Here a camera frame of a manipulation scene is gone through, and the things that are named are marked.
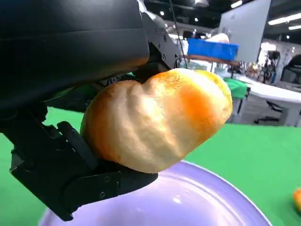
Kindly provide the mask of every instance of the cable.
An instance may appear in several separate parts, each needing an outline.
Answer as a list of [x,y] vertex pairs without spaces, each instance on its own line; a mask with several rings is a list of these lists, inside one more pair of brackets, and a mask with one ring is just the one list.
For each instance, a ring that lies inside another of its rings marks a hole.
[[171,12],[172,12],[173,17],[174,17],[174,25],[175,25],[175,29],[176,29],[177,34],[178,34],[178,39],[179,39],[179,41],[180,41],[180,46],[181,46],[181,50],[182,50],[182,54],[183,54],[183,58],[184,58],[184,62],[185,62],[185,67],[186,67],[186,69],[188,69],[187,63],[186,63],[186,59],[185,59],[184,50],[183,50],[182,41],[181,41],[181,39],[180,39],[180,34],[179,34],[179,29],[178,29],[177,20],[175,19],[175,15],[174,15],[174,6],[173,6],[173,3],[171,2],[171,0],[169,0],[169,4],[170,4]]

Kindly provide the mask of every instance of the wooden shelf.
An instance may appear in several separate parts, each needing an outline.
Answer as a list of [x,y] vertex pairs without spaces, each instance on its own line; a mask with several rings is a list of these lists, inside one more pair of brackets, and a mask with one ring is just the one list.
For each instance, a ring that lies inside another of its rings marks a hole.
[[235,60],[222,60],[218,58],[199,56],[199,55],[187,55],[186,58],[188,60],[203,60],[203,61],[208,61],[210,63],[215,62],[215,63],[223,63],[231,66],[239,66],[239,62]]

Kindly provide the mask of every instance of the white wall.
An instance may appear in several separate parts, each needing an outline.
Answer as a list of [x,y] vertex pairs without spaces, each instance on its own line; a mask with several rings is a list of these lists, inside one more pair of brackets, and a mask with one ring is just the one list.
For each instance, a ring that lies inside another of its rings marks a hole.
[[269,7],[270,0],[255,0],[223,13],[219,33],[239,45],[237,61],[257,61]]

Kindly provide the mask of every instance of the orange object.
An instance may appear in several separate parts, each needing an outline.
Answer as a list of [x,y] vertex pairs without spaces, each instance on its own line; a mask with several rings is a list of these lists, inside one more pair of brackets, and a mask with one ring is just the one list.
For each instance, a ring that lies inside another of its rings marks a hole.
[[231,92],[219,76],[177,68],[101,91],[80,133],[99,158],[157,173],[213,136],[231,112]]
[[299,211],[301,211],[301,188],[298,188],[294,194],[293,194],[293,198],[295,199],[295,203],[297,206],[297,209]]

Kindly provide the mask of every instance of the white table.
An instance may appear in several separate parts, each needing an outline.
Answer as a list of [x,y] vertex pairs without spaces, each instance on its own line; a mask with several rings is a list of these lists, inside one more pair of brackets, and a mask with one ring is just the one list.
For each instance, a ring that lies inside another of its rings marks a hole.
[[250,95],[261,97],[283,108],[280,125],[297,126],[301,111],[301,93],[262,84],[245,76],[236,79],[247,83],[251,88]]

